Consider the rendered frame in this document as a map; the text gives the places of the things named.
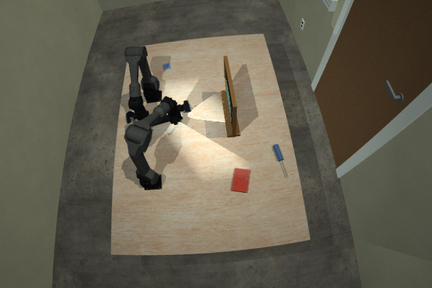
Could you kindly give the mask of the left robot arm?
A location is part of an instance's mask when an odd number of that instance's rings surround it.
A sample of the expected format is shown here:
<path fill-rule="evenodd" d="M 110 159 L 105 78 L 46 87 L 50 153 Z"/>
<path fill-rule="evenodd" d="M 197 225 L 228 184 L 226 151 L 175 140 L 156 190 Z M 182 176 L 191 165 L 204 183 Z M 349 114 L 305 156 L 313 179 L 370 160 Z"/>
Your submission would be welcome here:
<path fill-rule="evenodd" d="M 128 101 L 129 109 L 126 113 L 126 121 L 130 123 L 133 119 L 138 119 L 146 114 L 146 109 L 143 106 L 143 99 L 138 82 L 138 70 L 140 67 L 142 73 L 141 88 L 147 103 L 155 103 L 162 101 L 162 91 L 159 90 L 159 81 L 157 77 L 151 75 L 149 64 L 146 59 L 148 55 L 146 47 L 126 47 L 124 52 L 126 61 L 129 63 L 131 83 L 130 99 Z M 137 117 L 138 116 L 138 117 Z"/>

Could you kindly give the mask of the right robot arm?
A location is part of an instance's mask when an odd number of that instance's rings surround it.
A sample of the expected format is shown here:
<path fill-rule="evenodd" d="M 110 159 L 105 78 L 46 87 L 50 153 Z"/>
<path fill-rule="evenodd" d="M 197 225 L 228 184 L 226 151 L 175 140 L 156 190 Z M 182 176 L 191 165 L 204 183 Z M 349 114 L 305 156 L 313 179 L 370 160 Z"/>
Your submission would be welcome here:
<path fill-rule="evenodd" d="M 136 177 L 144 190 L 162 189 L 161 175 L 158 175 L 149 167 L 143 154 L 143 152 L 146 152 L 152 138 L 151 126 L 168 113 L 174 114 L 177 110 L 183 111 L 183 113 L 191 112 L 192 108 L 188 100 L 183 102 L 184 104 L 178 105 L 176 101 L 165 96 L 160 104 L 153 109 L 153 113 L 140 121 L 135 121 L 134 125 L 131 124 L 126 128 L 124 139 L 128 145 L 128 153 L 137 168 Z"/>

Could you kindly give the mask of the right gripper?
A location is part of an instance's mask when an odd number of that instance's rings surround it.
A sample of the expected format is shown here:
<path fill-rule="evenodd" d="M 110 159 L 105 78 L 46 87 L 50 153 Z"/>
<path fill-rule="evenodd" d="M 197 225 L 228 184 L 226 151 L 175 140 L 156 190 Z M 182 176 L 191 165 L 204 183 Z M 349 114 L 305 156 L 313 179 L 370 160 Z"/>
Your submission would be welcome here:
<path fill-rule="evenodd" d="M 174 114 L 169 114 L 169 113 L 168 113 L 169 117 L 171 118 L 171 119 L 170 119 L 170 123 L 171 123 L 171 124 L 177 125 L 178 122 L 181 121 L 180 117 L 178 117 L 178 112 L 179 112 L 179 111 L 177 110 Z"/>

